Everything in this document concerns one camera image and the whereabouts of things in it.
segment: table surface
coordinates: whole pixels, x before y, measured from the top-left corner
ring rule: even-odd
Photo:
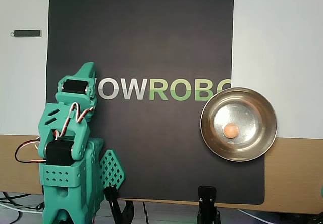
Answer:
[[[41,194],[38,164],[18,163],[14,153],[35,136],[0,135],[0,191]],[[218,207],[318,214],[323,211],[323,140],[277,138],[265,155],[265,201],[262,205],[221,204]],[[22,160],[38,158],[34,147],[20,153]],[[144,200],[198,205],[198,202]]]

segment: black poster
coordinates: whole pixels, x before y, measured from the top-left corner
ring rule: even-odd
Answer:
[[[126,172],[121,198],[261,204],[264,157],[230,162],[200,133],[207,100],[230,87],[233,0],[49,0],[47,102],[85,62],[97,72],[91,136]]]

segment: stainless steel bowl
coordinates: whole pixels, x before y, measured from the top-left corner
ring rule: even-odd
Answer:
[[[238,136],[225,137],[226,124],[239,127]],[[207,146],[218,156],[236,162],[263,155],[273,144],[277,120],[272,105],[261,94],[246,88],[230,88],[213,96],[200,121]]]

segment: black clamp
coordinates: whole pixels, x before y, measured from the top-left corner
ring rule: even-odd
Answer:
[[[115,185],[108,186],[104,189],[104,195],[106,200],[110,204],[111,213],[115,224],[131,224],[133,217],[135,215],[135,208],[133,202],[126,200],[126,207],[124,210],[120,211],[118,199],[118,191]]]
[[[198,187],[199,212],[197,224],[221,224],[220,212],[214,206],[217,191],[212,186]]]

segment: small ball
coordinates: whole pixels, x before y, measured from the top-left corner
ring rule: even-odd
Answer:
[[[235,138],[239,134],[239,128],[237,125],[229,123],[223,128],[223,134],[227,138]]]

